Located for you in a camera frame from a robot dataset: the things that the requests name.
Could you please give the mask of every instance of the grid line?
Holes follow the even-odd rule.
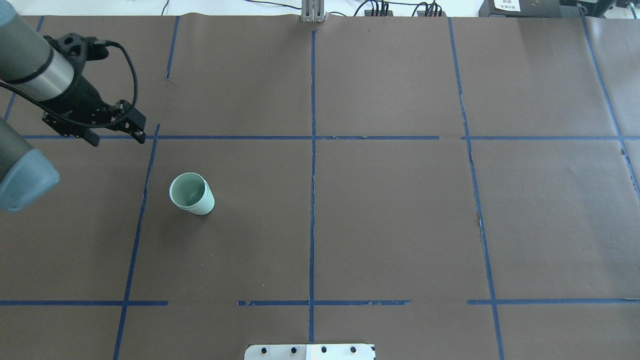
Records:
[[[558,305],[558,304],[632,304],[640,305],[640,299],[497,299],[498,305]],[[491,300],[467,300],[467,305],[491,305]]]
[[[495,330],[495,339],[498,346],[498,356],[500,360],[504,360],[504,349],[502,347],[502,334],[500,331],[500,319],[498,317],[498,305],[495,301],[495,289],[493,288],[493,275],[491,271],[491,261],[489,259],[489,246],[486,241],[486,231],[484,229],[484,218],[482,212],[482,204],[480,203],[480,192],[478,190],[478,183],[476,178],[476,166],[474,165],[474,159],[471,148],[471,134],[469,132],[469,126],[467,122],[467,111],[465,110],[465,103],[462,96],[462,80],[460,78],[460,67],[458,66],[458,54],[456,52],[456,38],[453,33],[453,23],[451,18],[447,18],[449,22],[449,36],[451,37],[451,52],[453,55],[453,65],[456,70],[456,84],[458,85],[458,97],[460,98],[460,111],[462,114],[463,124],[465,128],[465,136],[467,143],[467,154],[469,160],[469,167],[471,169],[471,179],[474,186],[474,197],[476,198],[476,211],[480,225],[480,237],[482,240],[482,247],[484,252],[484,267],[486,270],[486,279],[489,285],[489,296],[491,297],[491,308],[493,312],[493,328]]]
[[[171,75],[171,65],[173,63],[173,51],[175,50],[175,41],[178,37],[178,27],[180,26],[180,16],[175,17],[175,24],[173,24],[173,37],[171,40],[171,47],[169,50],[169,60],[166,62],[166,79],[171,81],[169,78]]]
[[[631,159],[629,158],[627,146],[625,145],[625,141],[622,138],[622,132],[620,131],[620,126],[618,125],[618,118],[616,117],[616,113],[613,111],[613,106],[611,105],[609,92],[607,91],[607,87],[604,85],[604,80],[602,79],[600,66],[598,65],[596,54],[593,51],[593,46],[591,45],[591,35],[589,35],[587,20],[584,16],[582,16],[582,28],[584,29],[584,36],[586,37],[586,40],[587,40],[587,48],[589,49],[589,54],[591,55],[591,61],[593,62],[593,67],[596,70],[596,75],[598,76],[598,82],[600,82],[602,95],[604,96],[605,102],[607,103],[607,109],[609,110],[609,115],[611,116],[611,120],[613,121],[613,127],[616,130],[616,135],[618,136],[618,141],[620,142],[620,147],[622,148],[623,156],[625,157],[625,162],[627,163],[627,169],[629,170],[629,175],[631,176],[631,181],[633,182],[634,190],[636,191],[636,197],[638,198],[638,200],[640,200],[640,192],[639,192],[640,189],[638,188],[636,173],[634,172],[634,167],[631,165]]]
[[[411,300],[314,300],[314,306],[404,306],[411,302]],[[309,304],[308,300],[238,301],[238,306],[309,306]]]
[[[145,215],[145,208],[147,206],[147,194],[149,189],[149,178],[151,177],[151,170],[154,166],[154,158],[156,156],[157,135],[160,131],[160,124],[156,126],[156,132],[154,135],[154,143],[151,146],[151,155],[149,156],[149,166],[147,168],[147,178],[145,179],[145,189],[142,192],[142,202],[140,204],[140,215],[138,216],[138,226],[136,228],[136,237],[133,241],[133,249],[131,250],[131,263],[129,264],[129,275],[127,276],[127,285],[124,291],[124,298],[122,300],[122,310],[120,312],[120,324],[118,325],[118,334],[116,335],[116,344],[113,350],[113,360],[117,360],[120,355],[120,344],[122,342],[122,333],[124,331],[124,323],[127,319],[127,307],[129,306],[129,294],[131,292],[131,283],[133,281],[133,271],[136,267],[136,256],[138,255],[138,245],[140,244],[140,235],[142,233],[142,220]]]
[[[121,300],[0,300],[0,306],[122,306]],[[134,300],[127,306],[168,306],[165,300]]]
[[[311,210],[309,235],[309,343],[314,343],[316,265],[316,31],[311,31]]]

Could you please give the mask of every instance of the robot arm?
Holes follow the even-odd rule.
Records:
[[[86,61],[102,60],[107,46],[118,47],[134,78],[132,104],[106,104],[84,78]],[[136,108],[138,82],[131,59],[115,42],[68,34],[42,37],[6,0],[0,0],[0,87],[9,89],[45,111],[42,120],[61,136],[83,138],[98,146],[92,129],[123,131],[144,143],[146,118]],[[49,191],[58,172],[0,119],[0,208],[19,211]]]

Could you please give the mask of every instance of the white metal plate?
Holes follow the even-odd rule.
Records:
[[[244,352],[244,360],[375,360],[374,345],[252,345]]]

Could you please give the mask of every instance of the label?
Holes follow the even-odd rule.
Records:
[[[493,0],[496,9],[506,12],[519,12],[520,0]]]

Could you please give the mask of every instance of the paper cup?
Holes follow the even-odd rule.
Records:
[[[169,187],[169,197],[178,208],[196,215],[210,213],[216,203],[207,181],[194,172],[176,177]]]

